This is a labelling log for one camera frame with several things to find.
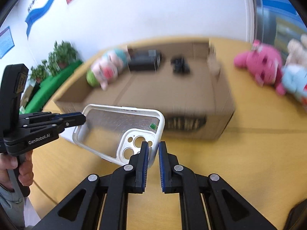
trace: black object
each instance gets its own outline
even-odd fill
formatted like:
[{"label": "black object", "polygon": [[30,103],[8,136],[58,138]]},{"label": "black object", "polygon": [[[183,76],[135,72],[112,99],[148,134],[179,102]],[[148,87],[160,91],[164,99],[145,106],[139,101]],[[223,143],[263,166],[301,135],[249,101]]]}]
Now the black object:
[{"label": "black object", "polygon": [[307,229],[307,199],[291,209],[284,230]]},{"label": "black object", "polygon": [[162,54],[157,50],[132,52],[128,68],[130,71],[157,71],[161,61]]},{"label": "black object", "polygon": [[206,117],[171,115],[165,118],[164,130],[196,131],[203,127],[206,122]]},{"label": "black object", "polygon": [[142,194],[146,187],[149,148],[142,142],[139,154],[113,174],[91,174],[51,210],[33,230],[125,230],[128,194]]},{"label": "black object", "polygon": [[159,162],[162,191],[179,193],[183,230],[208,230],[208,224],[212,230],[276,230],[219,175],[206,177],[179,165],[165,142],[159,144]]},{"label": "black object", "polygon": [[33,91],[31,92],[31,94],[29,96],[29,100],[28,100],[27,104],[31,102],[31,100],[33,99],[34,95],[38,92],[39,89],[40,89],[40,84],[35,82],[35,85],[33,87]]},{"label": "black object", "polygon": [[171,65],[173,65],[173,73],[186,74],[190,73],[190,67],[185,62],[183,56],[176,56],[171,59]]},{"label": "black object", "polygon": [[27,197],[30,188],[18,179],[19,166],[25,153],[59,138],[65,128],[85,123],[82,113],[52,114],[30,113],[19,115],[21,94],[28,77],[24,64],[5,68],[0,88],[0,153],[17,157],[18,167],[8,170],[14,190],[19,196]]}]

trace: white wall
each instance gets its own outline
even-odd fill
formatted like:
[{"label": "white wall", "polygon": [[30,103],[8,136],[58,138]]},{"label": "white wall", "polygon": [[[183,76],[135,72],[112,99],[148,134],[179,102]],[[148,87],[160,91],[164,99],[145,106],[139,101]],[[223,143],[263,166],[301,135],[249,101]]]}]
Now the white wall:
[{"label": "white wall", "polygon": [[0,59],[0,82],[2,80],[4,69],[7,65],[23,63],[29,69],[36,65],[36,62],[28,46],[25,30],[22,28],[20,23],[17,8],[18,5],[12,9],[0,28],[1,32],[6,27],[10,27],[12,38],[15,44],[15,46],[2,59]]},{"label": "white wall", "polygon": [[[20,0],[21,34],[32,0]],[[42,7],[47,0],[37,0]],[[39,62],[55,40],[68,40],[83,60],[97,51],[144,38],[168,35],[204,35],[250,41],[254,14],[250,0],[55,0],[34,23],[29,47]]]}]

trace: silver screw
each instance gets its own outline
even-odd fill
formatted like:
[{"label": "silver screw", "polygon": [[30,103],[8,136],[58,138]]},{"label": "silver screw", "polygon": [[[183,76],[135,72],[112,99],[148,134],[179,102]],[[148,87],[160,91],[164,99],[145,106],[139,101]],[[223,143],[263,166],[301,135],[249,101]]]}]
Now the silver screw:
[{"label": "silver screw", "polygon": [[125,170],[125,171],[133,170],[133,166],[130,165],[130,164],[127,164],[127,165],[124,166],[124,170]]},{"label": "silver screw", "polygon": [[212,174],[212,175],[210,175],[210,179],[213,180],[213,181],[218,181],[220,179],[220,177],[217,174]]},{"label": "silver screw", "polygon": [[175,165],[175,166],[174,166],[174,170],[176,170],[176,171],[182,171],[182,170],[183,170],[183,166],[181,166],[181,165]]},{"label": "silver screw", "polygon": [[88,177],[88,180],[90,181],[90,182],[93,182],[93,181],[96,181],[97,180],[97,175],[90,175],[89,177]]}]

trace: cardboard box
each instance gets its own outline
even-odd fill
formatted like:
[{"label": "cardboard box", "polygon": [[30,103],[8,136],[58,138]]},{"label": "cardboard box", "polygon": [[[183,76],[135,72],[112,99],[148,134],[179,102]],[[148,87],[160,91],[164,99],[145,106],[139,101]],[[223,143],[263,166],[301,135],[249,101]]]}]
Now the cardboard box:
[{"label": "cardboard box", "polygon": [[[234,101],[221,64],[208,41],[181,41],[133,47],[162,52],[158,71],[126,70],[107,91],[92,88],[86,69],[55,100],[64,112],[82,111],[87,104],[156,109],[165,117],[164,136],[217,139],[234,113]],[[174,75],[170,59],[183,55],[191,68],[188,75]]]},{"label": "cardboard box", "polygon": [[22,96],[22,98],[20,100],[20,107],[23,107],[23,108],[26,107],[26,105],[27,105],[27,103],[29,101],[29,98],[30,98],[30,96],[32,94],[33,89],[34,89],[33,86],[29,85],[27,87],[27,89],[24,91],[23,96]]}]

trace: pink stuffed toy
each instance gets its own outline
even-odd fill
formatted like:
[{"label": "pink stuffed toy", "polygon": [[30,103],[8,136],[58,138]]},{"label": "pink stuffed toy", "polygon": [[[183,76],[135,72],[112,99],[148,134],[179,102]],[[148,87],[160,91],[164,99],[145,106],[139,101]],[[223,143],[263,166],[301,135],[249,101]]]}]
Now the pink stuffed toy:
[{"label": "pink stuffed toy", "polygon": [[128,66],[128,49],[113,49],[98,58],[86,74],[90,86],[101,86],[106,90],[109,83],[116,80],[122,70]]},{"label": "pink stuffed toy", "polygon": [[247,68],[260,86],[274,85],[277,94],[285,95],[286,89],[281,83],[281,55],[271,45],[261,44],[259,40],[255,40],[251,51],[235,57],[234,65]]}]

